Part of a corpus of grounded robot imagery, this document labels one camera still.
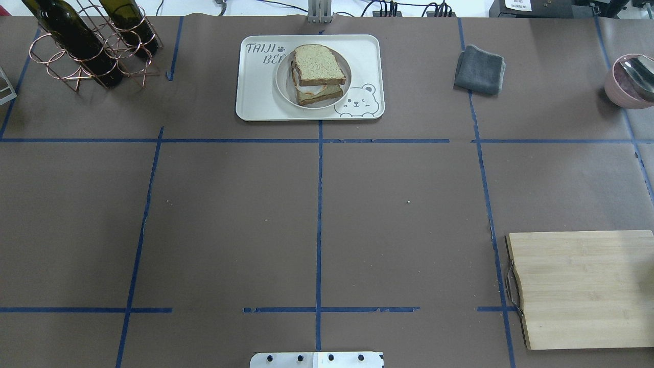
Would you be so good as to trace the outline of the green wine bottle middle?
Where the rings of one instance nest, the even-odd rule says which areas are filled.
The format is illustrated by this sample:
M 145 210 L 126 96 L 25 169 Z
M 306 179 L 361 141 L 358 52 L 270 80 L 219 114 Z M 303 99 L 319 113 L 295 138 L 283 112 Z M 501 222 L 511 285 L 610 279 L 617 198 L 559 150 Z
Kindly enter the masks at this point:
M 112 88 L 123 75 L 104 44 L 65 1 L 23 1 L 40 25 L 98 84 Z

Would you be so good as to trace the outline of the green wine bottle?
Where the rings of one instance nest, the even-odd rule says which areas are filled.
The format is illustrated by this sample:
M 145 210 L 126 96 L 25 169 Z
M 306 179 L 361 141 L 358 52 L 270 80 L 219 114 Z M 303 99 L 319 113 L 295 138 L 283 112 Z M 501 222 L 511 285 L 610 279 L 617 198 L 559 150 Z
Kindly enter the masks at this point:
M 135 1 L 100 1 L 114 27 L 122 30 L 127 45 L 137 47 L 138 57 L 146 59 L 156 55 L 159 44 L 150 24 L 141 14 Z
M 40 25 L 98 84 L 112 88 L 123 75 L 104 44 L 65 1 L 23 1 Z

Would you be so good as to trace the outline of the bread slice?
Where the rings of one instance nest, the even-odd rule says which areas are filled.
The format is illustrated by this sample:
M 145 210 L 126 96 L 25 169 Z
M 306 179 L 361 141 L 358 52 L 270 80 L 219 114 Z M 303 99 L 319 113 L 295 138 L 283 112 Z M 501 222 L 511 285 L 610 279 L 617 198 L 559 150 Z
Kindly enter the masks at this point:
M 299 86 L 342 85 L 346 75 L 334 52 L 321 44 L 304 44 L 294 50 L 292 67 Z
M 296 91 L 297 103 L 300 106 L 308 106 L 313 103 L 320 103 L 326 100 L 339 99 L 343 96 L 344 92 L 341 86 L 339 85 L 327 85 L 322 93 L 317 94 L 316 96 L 309 96 L 309 98 L 302 98 L 299 93 Z

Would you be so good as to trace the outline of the cream bear tray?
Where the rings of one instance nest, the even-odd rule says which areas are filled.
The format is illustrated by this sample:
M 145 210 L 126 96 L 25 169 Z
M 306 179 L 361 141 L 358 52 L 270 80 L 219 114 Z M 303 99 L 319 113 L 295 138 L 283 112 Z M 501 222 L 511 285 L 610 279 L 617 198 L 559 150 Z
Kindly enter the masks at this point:
M 280 61 L 304 44 L 321 44 L 350 64 L 351 85 L 334 106 L 304 110 L 290 105 L 275 85 Z M 379 41 L 372 35 L 258 35 L 240 46 L 236 114 L 246 121 L 371 120 L 385 112 Z

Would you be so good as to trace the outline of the white round plate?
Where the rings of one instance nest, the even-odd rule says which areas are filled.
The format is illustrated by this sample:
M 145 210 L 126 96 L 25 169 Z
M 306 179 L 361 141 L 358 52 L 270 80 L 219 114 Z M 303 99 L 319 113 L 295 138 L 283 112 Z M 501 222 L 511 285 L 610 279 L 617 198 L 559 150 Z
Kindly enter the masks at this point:
M 334 106 L 337 102 L 339 102 L 339 100 L 345 97 L 345 94 L 348 91 L 352 82 L 352 72 L 348 61 L 346 61 L 345 58 L 343 58 L 343 56 L 339 54 L 339 52 L 336 51 L 333 52 L 336 56 L 337 63 L 339 63 L 341 69 L 344 71 L 346 75 L 346 83 L 340 85 L 344 92 L 341 98 L 326 100 L 320 103 L 313 103 L 308 106 L 300 106 L 297 103 L 296 90 L 294 88 L 294 84 L 291 76 L 291 62 L 293 61 L 294 58 L 294 51 L 290 52 L 290 54 L 287 57 L 285 57 L 283 61 L 280 61 L 280 63 L 278 64 L 276 77 L 275 77 L 275 85 L 279 95 L 283 97 L 285 100 L 287 100 L 287 102 L 290 103 L 290 105 L 304 110 L 317 111 L 319 109 L 324 109 Z

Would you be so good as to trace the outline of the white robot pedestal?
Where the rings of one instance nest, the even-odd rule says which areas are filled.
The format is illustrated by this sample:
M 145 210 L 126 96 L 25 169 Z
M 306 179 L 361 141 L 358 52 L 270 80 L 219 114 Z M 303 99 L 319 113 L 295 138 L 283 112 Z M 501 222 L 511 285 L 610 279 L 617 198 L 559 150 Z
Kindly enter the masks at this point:
M 384 367 L 383 353 L 340 352 L 262 352 L 250 359 L 250 367 Z

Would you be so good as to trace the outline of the grey folded cloth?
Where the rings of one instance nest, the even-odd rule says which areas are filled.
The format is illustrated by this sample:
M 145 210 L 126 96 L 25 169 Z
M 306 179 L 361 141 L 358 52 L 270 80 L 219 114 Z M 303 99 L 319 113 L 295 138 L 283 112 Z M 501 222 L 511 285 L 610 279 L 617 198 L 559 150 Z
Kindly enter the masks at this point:
M 487 95 L 499 94 L 504 86 L 505 58 L 468 44 L 460 52 L 454 85 Z

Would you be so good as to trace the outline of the wooden cutting board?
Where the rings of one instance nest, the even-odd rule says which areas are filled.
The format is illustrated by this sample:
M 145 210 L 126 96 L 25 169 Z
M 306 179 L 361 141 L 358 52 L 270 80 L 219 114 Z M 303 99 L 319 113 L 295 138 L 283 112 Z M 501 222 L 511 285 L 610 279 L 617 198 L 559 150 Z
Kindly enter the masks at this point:
M 530 350 L 652 347 L 650 230 L 505 238 Z

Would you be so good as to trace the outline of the fried egg toy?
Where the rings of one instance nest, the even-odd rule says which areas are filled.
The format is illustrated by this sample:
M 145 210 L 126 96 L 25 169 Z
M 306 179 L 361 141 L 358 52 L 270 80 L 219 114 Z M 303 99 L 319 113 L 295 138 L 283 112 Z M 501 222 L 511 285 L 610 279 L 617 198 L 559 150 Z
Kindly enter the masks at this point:
M 327 85 L 324 84 L 318 86 L 301 86 L 299 73 L 297 72 L 294 61 L 291 62 L 291 76 L 292 76 L 294 88 L 302 98 L 309 98 L 309 96 L 316 96 L 317 94 L 320 94 L 325 89 L 327 89 Z

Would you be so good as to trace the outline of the pink bowl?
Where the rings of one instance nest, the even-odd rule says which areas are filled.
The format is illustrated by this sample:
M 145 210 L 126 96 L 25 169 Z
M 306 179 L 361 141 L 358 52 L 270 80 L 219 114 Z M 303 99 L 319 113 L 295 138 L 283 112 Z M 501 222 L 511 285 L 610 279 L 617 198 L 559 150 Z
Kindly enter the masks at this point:
M 612 63 L 605 77 L 603 86 L 605 94 L 615 105 L 625 109 L 637 110 L 652 107 L 652 102 L 643 99 L 636 91 L 630 77 L 621 65 L 622 61 L 628 61 L 637 57 L 646 57 L 652 60 L 651 57 L 642 54 L 623 55 Z

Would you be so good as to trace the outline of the aluminium frame post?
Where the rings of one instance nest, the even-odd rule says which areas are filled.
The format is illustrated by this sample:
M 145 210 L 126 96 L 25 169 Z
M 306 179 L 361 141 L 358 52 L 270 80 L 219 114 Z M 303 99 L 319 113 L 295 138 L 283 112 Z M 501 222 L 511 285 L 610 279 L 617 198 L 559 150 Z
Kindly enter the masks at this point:
M 328 24 L 333 16 L 332 0 L 308 0 L 308 23 Z

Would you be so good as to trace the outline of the green wine bottle rear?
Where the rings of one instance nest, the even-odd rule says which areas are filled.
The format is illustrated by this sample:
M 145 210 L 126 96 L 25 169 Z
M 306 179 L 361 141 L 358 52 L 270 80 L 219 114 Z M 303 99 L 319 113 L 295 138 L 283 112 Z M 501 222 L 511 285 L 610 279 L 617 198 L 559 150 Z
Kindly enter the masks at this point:
M 122 30 L 127 45 L 137 47 L 138 57 L 146 59 L 156 55 L 159 44 L 150 24 L 141 14 L 135 1 L 100 1 L 114 27 Z

